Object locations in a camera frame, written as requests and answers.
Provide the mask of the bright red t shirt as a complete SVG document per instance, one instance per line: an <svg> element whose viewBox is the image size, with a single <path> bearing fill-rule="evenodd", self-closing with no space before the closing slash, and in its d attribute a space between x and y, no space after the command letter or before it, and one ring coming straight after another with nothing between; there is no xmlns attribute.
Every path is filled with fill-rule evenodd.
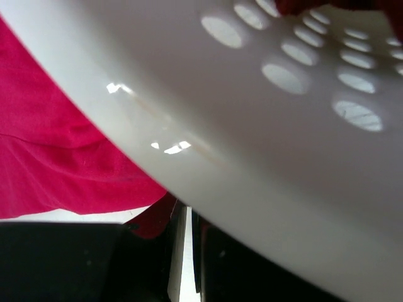
<svg viewBox="0 0 403 302"><path fill-rule="evenodd" d="M112 144L1 23L1 218L145 208L136 235L169 223L175 198Z"/></svg>

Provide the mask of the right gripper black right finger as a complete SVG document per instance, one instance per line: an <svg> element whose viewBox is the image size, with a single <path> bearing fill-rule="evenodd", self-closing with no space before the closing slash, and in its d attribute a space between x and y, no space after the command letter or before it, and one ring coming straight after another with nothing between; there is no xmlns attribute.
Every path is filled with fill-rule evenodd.
<svg viewBox="0 0 403 302"><path fill-rule="evenodd" d="M196 292L202 301L339 301L191 213Z"/></svg>

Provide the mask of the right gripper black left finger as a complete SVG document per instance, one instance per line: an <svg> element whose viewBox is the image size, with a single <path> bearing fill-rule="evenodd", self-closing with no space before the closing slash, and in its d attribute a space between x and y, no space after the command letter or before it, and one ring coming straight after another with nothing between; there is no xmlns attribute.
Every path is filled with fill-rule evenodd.
<svg viewBox="0 0 403 302"><path fill-rule="evenodd" d="M186 208L124 224L1 223L2 301L177 301Z"/></svg>

